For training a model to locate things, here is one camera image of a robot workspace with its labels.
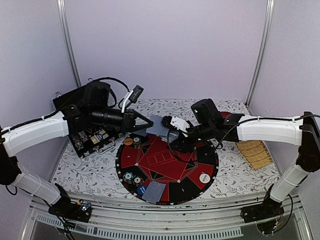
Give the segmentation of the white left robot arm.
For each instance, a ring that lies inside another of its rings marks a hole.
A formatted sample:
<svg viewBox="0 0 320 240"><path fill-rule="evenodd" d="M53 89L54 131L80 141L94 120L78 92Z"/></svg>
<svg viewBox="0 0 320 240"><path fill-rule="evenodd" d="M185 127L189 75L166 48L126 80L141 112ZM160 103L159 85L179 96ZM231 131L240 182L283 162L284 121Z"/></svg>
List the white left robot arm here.
<svg viewBox="0 0 320 240"><path fill-rule="evenodd" d="M63 217L74 213L74 204L58 184L22 170L17 153L51 139L65 137L95 126L113 128L120 133L132 133L153 125L153 122L127 107L136 103L143 88L136 85L127 90L122 107L109 104L116 95L107 83L109 77L90 81L53 100L55 111L15 126L0 130L0 183L12 185L46 201Z"/></svg>

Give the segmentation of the poker chip stack red top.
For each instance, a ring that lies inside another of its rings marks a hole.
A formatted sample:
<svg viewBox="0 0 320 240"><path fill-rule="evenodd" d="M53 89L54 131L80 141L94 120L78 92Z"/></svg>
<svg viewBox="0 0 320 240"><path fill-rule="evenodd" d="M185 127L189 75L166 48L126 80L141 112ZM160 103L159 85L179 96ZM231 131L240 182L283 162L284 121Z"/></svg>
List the poker chip stack red top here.
<svg viewBox="0 0 320 240"><path fill-rule="evenodd" d="M143 179L142 177L140 177L140 176L135 176L135 177L133 178L132 183L133 183L136 187L138 187L138 186L140 186L140 185L142 185L142 184L144 183L144 179Z"/></svg>

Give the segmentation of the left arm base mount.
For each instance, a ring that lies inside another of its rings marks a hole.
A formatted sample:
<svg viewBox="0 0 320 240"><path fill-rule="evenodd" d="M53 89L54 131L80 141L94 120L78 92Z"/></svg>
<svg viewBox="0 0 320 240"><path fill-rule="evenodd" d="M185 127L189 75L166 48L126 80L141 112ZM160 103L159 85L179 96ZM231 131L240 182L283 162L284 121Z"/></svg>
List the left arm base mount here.
<svg viewBox="0 0 320 240"><path fill-rule="evenodd" d="M55 204L50 205L48 213L61 218L88 223L92 214L92 204L88 201L83 202L82 199L72 203L69 198L62 197Z"/></svg>

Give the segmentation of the blue playing card deck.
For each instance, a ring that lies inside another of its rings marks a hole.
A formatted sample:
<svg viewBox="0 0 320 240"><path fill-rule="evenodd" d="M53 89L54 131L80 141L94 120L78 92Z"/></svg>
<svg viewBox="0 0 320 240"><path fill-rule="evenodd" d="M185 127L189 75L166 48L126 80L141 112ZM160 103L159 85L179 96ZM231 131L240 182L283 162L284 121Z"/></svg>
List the blue playing card deck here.
<svg viewBox="0 0 320 240"><path fill-rule="evenodd" d="M179 137L179 132L178 131L169 131L168 133L165 133L164 136L161 137L161 140L163 142L173 142Z"/></svg>

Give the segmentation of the poker chip stack twenty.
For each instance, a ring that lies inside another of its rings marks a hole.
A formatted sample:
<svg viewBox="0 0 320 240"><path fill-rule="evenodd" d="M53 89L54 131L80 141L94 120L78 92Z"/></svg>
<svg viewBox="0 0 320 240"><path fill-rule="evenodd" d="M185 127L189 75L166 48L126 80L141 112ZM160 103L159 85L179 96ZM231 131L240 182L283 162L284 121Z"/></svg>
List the poker chip stack twenty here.
<svg viewBox="0 0 320 240"><path fill-rule="evenodd" d="M135 149L141 148L142 143L141 143L141 138L140 137L136 136L132 140L133 140L133 143L132 143L133 148L135 148Z"/></svg>

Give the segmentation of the white dealer button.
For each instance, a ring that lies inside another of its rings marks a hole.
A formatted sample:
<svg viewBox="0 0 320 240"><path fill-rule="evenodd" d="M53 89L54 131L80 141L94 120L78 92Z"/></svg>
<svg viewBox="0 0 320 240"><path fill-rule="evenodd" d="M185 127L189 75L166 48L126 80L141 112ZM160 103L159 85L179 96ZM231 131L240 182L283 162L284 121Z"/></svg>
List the white dealer button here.
<svg viewBox="0 0 320 240"><path fill-rule="evenodd" d="M203 172L199 176L199 181L202 184L208 184L211 181L211 176L209 174Z"/></svg>

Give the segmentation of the blue backed dealt cards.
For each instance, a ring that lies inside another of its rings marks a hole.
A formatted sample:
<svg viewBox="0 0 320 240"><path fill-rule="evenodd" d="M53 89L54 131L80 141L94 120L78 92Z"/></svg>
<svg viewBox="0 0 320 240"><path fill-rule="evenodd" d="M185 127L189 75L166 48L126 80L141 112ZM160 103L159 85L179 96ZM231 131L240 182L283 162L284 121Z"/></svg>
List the blue backed dealt cards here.
<svg viewBox="0 0 320 240"><path fill-rule="evenodd" d="M156 204L160 201L165 188L166 184L152 181L147 186L147 189L144 195L142 196L142 199L151 204Z"/></svg>

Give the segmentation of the blue backed playing card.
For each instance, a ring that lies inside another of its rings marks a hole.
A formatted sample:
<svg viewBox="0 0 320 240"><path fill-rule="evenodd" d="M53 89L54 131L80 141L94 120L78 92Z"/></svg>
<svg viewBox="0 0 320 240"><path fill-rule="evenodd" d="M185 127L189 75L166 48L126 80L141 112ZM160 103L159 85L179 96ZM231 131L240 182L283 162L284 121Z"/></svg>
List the blue backed playing card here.
<svg viewBox="0 0 320 240"><path fill-rule="evenodd" d="M146 137L148 135L145 129L137 130L134 132L134 134L142 137Z"/></svg>

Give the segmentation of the blue small blind button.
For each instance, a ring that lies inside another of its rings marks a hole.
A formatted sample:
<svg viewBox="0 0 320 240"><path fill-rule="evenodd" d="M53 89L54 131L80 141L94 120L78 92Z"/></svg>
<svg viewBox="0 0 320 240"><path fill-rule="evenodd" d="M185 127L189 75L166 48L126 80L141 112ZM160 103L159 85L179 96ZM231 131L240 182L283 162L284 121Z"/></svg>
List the blue small blind button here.
<svg viewBox="0 0 320 240"><path fill-rule="evenodd" d="M140 185L138 188L137 188L137 193L140 195L140 196L143 196L145 194L147 190L147 186L145 185Z"/></svg>

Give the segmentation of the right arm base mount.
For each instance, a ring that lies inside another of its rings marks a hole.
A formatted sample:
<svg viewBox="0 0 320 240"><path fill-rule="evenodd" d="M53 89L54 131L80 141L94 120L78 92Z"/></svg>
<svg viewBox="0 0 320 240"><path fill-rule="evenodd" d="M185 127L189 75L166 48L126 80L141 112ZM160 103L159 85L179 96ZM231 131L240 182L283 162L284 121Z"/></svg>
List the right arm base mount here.
<svg viewBox="0 0 320 240"><path fill-rule="evenodd" d="M245 223L260 221L256 224L257 230L263 235L270 235L276 232L284 212L281 203L262 202L241 208L240 216Z"/></svg>

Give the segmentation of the poker chip stack teal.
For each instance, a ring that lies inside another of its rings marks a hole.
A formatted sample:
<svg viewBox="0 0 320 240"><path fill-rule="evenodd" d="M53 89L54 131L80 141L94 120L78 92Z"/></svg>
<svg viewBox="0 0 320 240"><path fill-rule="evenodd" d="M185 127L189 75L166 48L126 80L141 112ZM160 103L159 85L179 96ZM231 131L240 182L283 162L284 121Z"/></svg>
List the poker chip stack teal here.
<svg viewBox="0 0 320 240"><path fill-rule="evenodd" d="M133 184L135 177L136 176L132 172L126 172L123 175L123 181L127 184Z"/></svg>

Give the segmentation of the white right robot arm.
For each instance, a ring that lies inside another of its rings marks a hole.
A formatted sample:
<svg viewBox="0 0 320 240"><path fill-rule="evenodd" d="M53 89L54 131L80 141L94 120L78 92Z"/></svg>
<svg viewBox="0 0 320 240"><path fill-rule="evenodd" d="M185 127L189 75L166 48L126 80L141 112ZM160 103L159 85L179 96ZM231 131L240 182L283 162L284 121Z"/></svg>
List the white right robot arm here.
<svg viewBox="0 0 320 240"><path fill-rule="evenodd" d="M302 116L293 117L261 117L240 113L223 115L209 98L194 103L191 110L198 125L193 126L177 116L169 121L170 126L181 132L169 145L174 151L191 152L198 142L211 139L219 143L265 141L298 146L296 161L269 188L259 206L258 213L262 218L274 214L295 187L310 173L320 169L320 129L316 114L306 111Z"/></svg>

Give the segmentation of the orange big blind button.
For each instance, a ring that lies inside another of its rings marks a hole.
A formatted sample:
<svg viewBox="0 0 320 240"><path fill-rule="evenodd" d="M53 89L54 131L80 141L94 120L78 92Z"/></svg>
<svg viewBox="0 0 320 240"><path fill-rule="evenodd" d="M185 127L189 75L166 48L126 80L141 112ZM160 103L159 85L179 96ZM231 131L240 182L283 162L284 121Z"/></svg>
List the orange big blind button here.
<svg viewBox="0 0 320 240"><path fill-rule="evenodd" d="M134 143L134 141L133 141L133 139L132 138L126 138L124 141L123 141L123 143L124 143L124 145L126 145L126 146L131 146L133 143Z"/></svg>

